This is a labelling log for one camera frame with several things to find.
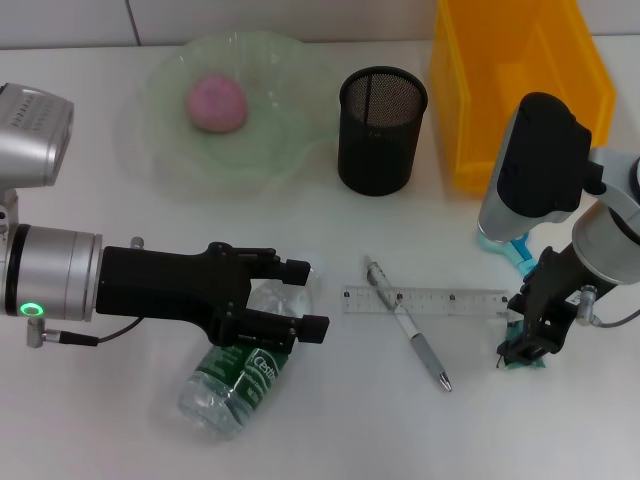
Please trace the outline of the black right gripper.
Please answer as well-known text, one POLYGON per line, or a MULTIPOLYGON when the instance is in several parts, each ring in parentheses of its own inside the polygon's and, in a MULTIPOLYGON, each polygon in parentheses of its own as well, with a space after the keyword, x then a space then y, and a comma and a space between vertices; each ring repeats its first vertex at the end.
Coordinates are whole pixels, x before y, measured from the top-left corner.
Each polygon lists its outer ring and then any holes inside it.
POLYGON ((516 310, 520 294, 507 303, 505 339, 497 347, 498 362, 505 368, 538 367, 546 354, 558 353, 565 342, 568 320, 576 318, 577 307, 567 298, 580 288, 583 265, 573 247, 561 252, 547 247, 541 253, 536 268, 525 278, 522 287, 524 317, 516 310), (512 352, 512 343, 521 344, 522 351, 512 352))

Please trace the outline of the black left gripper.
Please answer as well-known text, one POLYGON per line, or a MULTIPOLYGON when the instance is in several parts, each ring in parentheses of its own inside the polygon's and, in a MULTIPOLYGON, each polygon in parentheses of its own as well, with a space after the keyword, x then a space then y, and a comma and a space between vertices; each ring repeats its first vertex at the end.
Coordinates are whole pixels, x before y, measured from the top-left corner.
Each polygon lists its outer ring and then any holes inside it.
POLYGON ((253 280, 305 286, 310 264, 282 260, 273 248, 212 243, 194 255, 109 246, 104 249, 97 312, 178 320, 215 345, 249 345, 290 354, 296 342, 322 344, 326 316, 293 317, 246 309, 253 280))

